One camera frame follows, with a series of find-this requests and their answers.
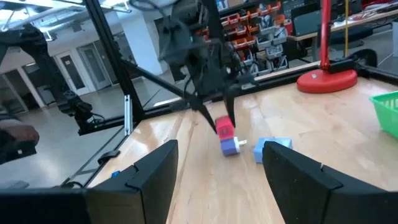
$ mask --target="stacked blocks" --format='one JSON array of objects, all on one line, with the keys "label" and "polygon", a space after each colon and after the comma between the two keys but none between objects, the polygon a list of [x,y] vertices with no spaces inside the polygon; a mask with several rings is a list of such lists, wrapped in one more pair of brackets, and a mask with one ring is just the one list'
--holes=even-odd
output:
[{"label": "stacked blocks", "polygon": [[228,116],[222,116],[216,119],[215,123],[224,156],[239,154],[239,145],[245,144],[246,142],[239,142],[238,138],[234,137],[235,129],[230,118]]}]

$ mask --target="desk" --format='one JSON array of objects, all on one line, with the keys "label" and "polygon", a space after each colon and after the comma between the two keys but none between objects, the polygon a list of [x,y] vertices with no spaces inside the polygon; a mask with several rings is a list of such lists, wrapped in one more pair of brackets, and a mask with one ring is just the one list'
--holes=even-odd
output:
[{"label": "desk", "polygon": [[[397,14],[398,14],[398,9],[394,10],[394,11],[390,11],[390,12],[385,12],[385,13],[377,13],[377,14],[371,16],[371,17],[362,19],[360,21],[354,21],[352,23],[349,23],[347,26],[350,28],[350,27],[358,26],[358,25],[365,24],[365,23],[368,23],[368,22],[372,22],[372,21],[376,21],[376,20],[379,20],[379,19],[383,19],[383,18],[387,18],[387,17],[390,17],[390,16],[394,16],[394,15],[397,15]],[[337,27],[336,26],[332,26],[331,27],[331,32],[339,31],[339,30],[342,30],[342,29],[345,29],[345,25],[337,26]],[[318,33],[314,32],[312,34],[302,35],[302,36],[299,36],[299,37],[288,36],[287,38],[289,40],[294,40],[294,41],[301,41],[301,40],[312,38],[313,40],[312,40],[311,51],[312,51],[313,61],[315,62],[315,61],[319,60],[318,59],[318,54],[317,54],[317,52],[318,52],[317,35],[318,35]]]},{"label": "desk", "polygon": [[[295,84],[240,96],[236,135],[248,140],[241,154],[225,158],[210,125],[191,110],[142,121],[91,183],[123,170],[169,139],[179,159],[168,223],[283,223],[264,169],[254,163],[259,137],[293,139],[294,149],[387,190],[398,190],[398,141],[380,130],[370,96],[396,86],[360,79],[348,90],[312,95]],[[216,118],[222,102],[207,106]]]}]

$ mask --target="red pole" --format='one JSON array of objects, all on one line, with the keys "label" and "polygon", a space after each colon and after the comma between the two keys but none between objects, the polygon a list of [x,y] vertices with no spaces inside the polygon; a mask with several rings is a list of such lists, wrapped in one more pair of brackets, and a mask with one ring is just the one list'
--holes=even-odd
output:
[{"label": "red pole", "polygon": [[330,22],[330,0],[322,0],[322,25],[321,25],[321,49],[320,68],[329,69],[329,22]]}]

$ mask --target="gray floor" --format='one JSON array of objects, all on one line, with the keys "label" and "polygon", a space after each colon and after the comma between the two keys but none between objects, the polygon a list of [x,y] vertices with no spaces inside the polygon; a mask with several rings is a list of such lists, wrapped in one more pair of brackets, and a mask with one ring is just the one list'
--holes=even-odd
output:
[{"label": "gray floor", "polygon": [[[390,72],[397,71],[398,58],[387,57],[392,53],[392,32],[386,32],[388,28],[384,27],[378,31],[379,34],[364,39],[364,46],[351,49],[350,52],[361,48],[375,49],[379,61],[382,61],[380,67]],[[331,58],[337,58],[342,57],[343,54],[341,51],[334,51],[330,55]],[[290,62],[290,67],[301,64],[304,62],[295,60]],[[170,72],[161,77],[168,82],[173,82]],[[145,108],[152,107],[156,102],[176,97],[173,93],[161,89],[149,80],[141,78],[134,80],[134,86]],[[183,89],[184,83],[178,83],[177,86]],[[121,115],[124,112],[123,93],[119,86],[90,93],[82,96],[82,99],[93,105],[93,112],[105,117]],[[78,126],[74,119],[61,114],[56,107],[31,111],[22,115],[21,119],[34,125],[40,133],[40,142],[37,145],[38,154],[1,165],[0,181],[24,180],[29,182],[31,187],[51,187],[60,184],[67,177],[73,175],[120,129],[113,128],[79,136],[77,134]],[[102,149],[99,155],[112,150],[122,137],[123,134],[119,133],[114,141]],[[97,166],[97,158],[98,156],[87,164],[86,169],[94,169]],[[76,180],[83,182],[87,177],[88,175],[83,175]]]}]

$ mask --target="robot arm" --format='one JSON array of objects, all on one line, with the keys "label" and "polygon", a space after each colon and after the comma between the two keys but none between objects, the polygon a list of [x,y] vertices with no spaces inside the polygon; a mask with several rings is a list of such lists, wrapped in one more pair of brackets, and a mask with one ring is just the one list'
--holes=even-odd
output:
[{"label": "robot arm", "polygon": [[83,102],[78,95],[69,89],[58,66],[50,57],[47,41],[41,31],[31,24],[20,30],[0,32],[0,63],[4,59],[8,47],[20,47],[29,54],[46,76],[47,84],[53,94],[57,106],[62,113],[74,116],[80,129],[93,125],[92,106]]},{"label": "robot arm", "polygon": [[[130,0],[132,6],[141,0]],[[186,66],[189,81],[195,87],[194,93],[173,90],[172,86],[161,85],[183,98],[192,110],[199,111],[216,132],[215,122],[203,103],[214,96],[224,100],[227,114],[235,127],[234,97],[241,85],[257,85],[254,77],[241,68],[239,56],[233,45],[225,41],[223,26],[213,0],[191,2],[190,10],[182,4],[182,9],[174,6],[171,18],[164,17],[160,32],[160,60],[176,67]],[[201,31],[209,30],[205,40]]]}]

